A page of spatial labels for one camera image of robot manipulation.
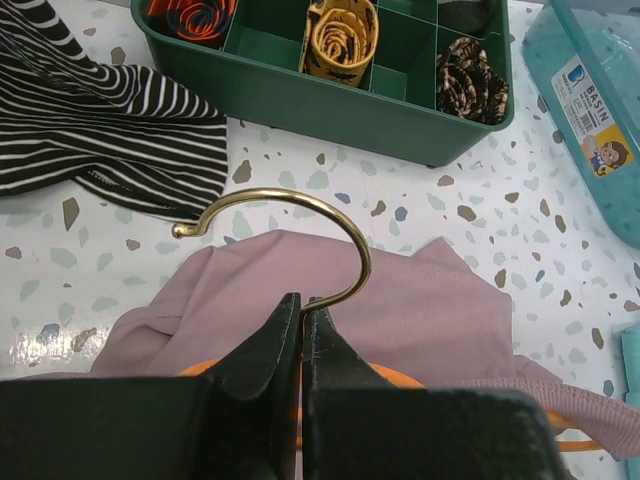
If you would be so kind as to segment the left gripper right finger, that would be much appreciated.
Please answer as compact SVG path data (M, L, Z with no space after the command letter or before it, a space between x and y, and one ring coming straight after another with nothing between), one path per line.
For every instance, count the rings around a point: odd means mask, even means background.
M563 479L542 409L492 388L400 388L337 332L304 320L302 471L306 479Z

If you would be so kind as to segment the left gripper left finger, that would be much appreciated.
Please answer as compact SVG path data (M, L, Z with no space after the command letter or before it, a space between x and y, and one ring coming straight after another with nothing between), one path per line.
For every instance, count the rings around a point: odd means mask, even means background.
M291 479L301 305L197 375L1 385L5 479Z

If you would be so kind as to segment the pink tank top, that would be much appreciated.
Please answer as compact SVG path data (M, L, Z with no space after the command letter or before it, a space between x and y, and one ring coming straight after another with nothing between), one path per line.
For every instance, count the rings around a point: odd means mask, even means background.
M636 407L565 384L512 347L512 301L443 239L411 256L374 251L373 272L334 305L338 332L366 361L426 387L518 389L570 420L609 453L639 453ZM100 377L171 376L224 357L282 297L325 297L360 267L352 245L272 231L191 255L150 304L113 325L90 368Z

